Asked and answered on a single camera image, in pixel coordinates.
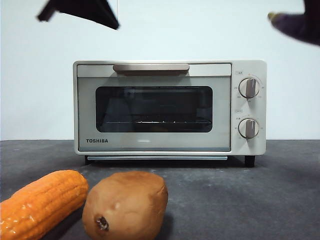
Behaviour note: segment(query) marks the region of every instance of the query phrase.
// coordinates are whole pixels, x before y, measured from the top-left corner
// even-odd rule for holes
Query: white toaster oven
[[[226,160],[266,151],[262,60],[76,61],[74,149],[89,160]]]

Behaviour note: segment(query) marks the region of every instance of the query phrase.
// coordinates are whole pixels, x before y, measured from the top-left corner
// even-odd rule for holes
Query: knob
[[[259,83],[255,78],[245,78],[239,85],[240,94],[247,98],[252,99],[259,93]]]
[[[255,120],[247,118],[239,123],[238,130],[242,137],[252,139],[257,136],[259,125]]]

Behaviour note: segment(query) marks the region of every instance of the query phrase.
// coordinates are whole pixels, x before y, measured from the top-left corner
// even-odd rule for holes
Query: white wall
[[[40,23],[45,2],[1,1],[2,140],[73,139],[76,60],[255,58],[268,63],[267,138],[320,139],[320,48],[267,21],[303,0],[118,0],[118,31],[61,13]]]

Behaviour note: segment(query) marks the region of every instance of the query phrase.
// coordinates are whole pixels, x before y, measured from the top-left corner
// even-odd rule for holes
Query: potato
[[[167,202],[162,177],[145,171],[118,172],[91,189],[82,222],[93,240],[153,240]]]

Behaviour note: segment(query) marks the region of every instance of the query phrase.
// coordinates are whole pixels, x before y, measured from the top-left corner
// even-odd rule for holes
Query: gray table
[[[164,177],[168,186],[157,240],[320,239],[320,140],[269,140],[255,166],[245,168],[241,157],[86,166],[73,141],[2,141],[1,200],[56,170],[78,170],[90,187],[115,172],[142,170]],[[82,208],[43,239],[89,239],[81,214]]]

